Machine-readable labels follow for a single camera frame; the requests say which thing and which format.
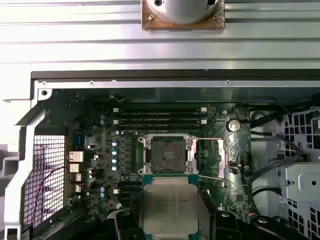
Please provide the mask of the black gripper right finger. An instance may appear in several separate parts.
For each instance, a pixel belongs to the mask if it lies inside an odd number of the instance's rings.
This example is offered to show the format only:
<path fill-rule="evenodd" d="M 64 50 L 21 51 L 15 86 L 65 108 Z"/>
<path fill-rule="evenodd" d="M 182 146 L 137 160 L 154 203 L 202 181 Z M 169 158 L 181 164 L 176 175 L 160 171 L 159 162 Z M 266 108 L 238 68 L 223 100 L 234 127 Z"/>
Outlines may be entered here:
<path fill-rule="evenodd" d="M 229 211 L 220 211 L 205 190 L 199 191 L 199 226 L 206 240 L 306 240 L 280 222 L 256 216 L 250 223 Z"/>

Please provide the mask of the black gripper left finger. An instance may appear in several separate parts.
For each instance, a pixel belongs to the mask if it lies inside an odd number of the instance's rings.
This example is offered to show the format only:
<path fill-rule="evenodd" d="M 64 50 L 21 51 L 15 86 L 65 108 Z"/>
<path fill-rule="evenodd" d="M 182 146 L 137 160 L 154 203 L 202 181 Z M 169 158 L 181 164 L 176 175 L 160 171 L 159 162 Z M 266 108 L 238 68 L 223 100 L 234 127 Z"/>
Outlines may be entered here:
<path fill-rule="evenodd" d="M 142 240 L 143 229 L 131 211 L 113 211 L 106 219 L 90 217 L 84 226 L 69 230 L 65 240 Z"/>

